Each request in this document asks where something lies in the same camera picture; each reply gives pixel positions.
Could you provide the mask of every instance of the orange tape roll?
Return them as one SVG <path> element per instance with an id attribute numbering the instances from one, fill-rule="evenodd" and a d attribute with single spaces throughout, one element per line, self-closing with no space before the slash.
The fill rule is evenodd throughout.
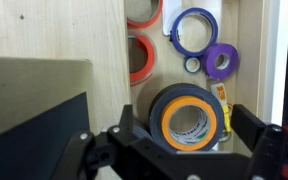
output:
<path id="1" fill-rule="evenodd" d="M 152 14 L 150 19 L 147 21 L 136 21 L 131 18 L 127 18 L 127 24 L 136 28 L 145 28 L 152 25 L 160 16 L 163 7 L 163 0 L 151 0 L 152 4 Z"/>
<path id="2" fill-rule="evenodd" d="M 151 41 L 145 35 L 129 35 L 128 38 L 136 39 L 137 46 L 144 49 L 145 53 L 147 54 L 144 67 L 137 72 L 130 73 L 131 86 L 134 86 L 151 77 L 151 70 L 154 65 L 156 53 Z"/>
<path id="3" fill-rule="evenodd" d="M 176 132 L 173 132 L 169 127 L 170 119 L 174 112 L 184 106 L 196 106 L 200 108 L 201 112 L 204 113 L 203 119 L 205 122 L 204 125 L 200 124 L 202 128 L 199 130 L 197 130 L 197 128 L 192 129 L 186 134 L 182 133 L 181 135 L 176 136 Z M 212 140 L 217 129 L 216 115 L 212 106 L 194 96 L 181 96 L 168 103 L 162 114 L 161 125 L 166 141 L 174 148 L 182 151 L 201 149 Z M 191 135 L 191 139 L 194 139 L 194 141 L 185 142 L 181 139 L 180 136 L 186 136 L 188 134 Z"/>

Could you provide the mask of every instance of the red tape roll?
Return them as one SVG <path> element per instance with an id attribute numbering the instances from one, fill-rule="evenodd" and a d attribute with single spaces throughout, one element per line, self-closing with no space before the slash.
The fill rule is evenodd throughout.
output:
<path id="1" fill-rule="evenodd" d="M 136 28 L 145 28 L 152 25 L 160 16 L 163 7 L 163 0 L 151 0 L 153 6 L 153 15 L 152 17 L 145 22 L 133 21 L 130 18 L 127 18 L 127 24 Z"/>
<path id="2" fill-rule="evenodd" d="M 148 79 L 152 74 L 150 73 L 155 59 L 155 50 L 150 40 L 144 35 L 134 35 L 138 41 L 137 45 L 145 50 L 147 60 L 142 69 L 137 72 L 130 73 L 131 86 L 139 84 Z"/>

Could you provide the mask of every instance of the purple tape roll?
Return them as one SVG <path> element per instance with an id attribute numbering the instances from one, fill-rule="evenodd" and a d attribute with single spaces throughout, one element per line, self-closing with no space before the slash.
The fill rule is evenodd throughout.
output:
<path id="1" fill-rule="evenodd" d="M 234 46 L 218 43 L 207 49 L 202 66 L 207 75 L 215 79 L 229 76 L 238 65 L 238 54 Z"/>

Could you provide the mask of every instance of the screw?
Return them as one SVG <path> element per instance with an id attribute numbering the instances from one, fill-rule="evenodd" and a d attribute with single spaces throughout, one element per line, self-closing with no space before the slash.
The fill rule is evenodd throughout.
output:
<path id="1" fill-rule="evenodd" d="M 80 138 L 81 138 L 82 140 L 87 139 L 87 137 L 88 137 L 88 134 L 86 134 L 86 133 L 83 133 L 83 134 L 80 135 Z"/>
<path id="2" fill-rule="evenodd" d="M 115 128 L 113 128 L 113 132 L 115 132 L 115 133 L 120 132 L 120 128 L 119 128 L 119 127 L 115 127 Z"/>
<path id="3" fill-rule="evenodd" d="M 272 129 L 276 132 L 281 132 L 282 131 L 282 128 L 279 127 L 279 126 L 273 126 Z"/>
<path id="4" fill-rule="evenodd" d="M 195 174 L 191 174 L 187 177 L 187 180 L 201 180 L 201 178 Z"/>
<path id="5" fill-rule="evenodd" d="M 265 179 L 263 177 L 261 177 L 261 176 L 255 175 L 255 176 L 252 177 L 252 180 L 265 180 Z"/>

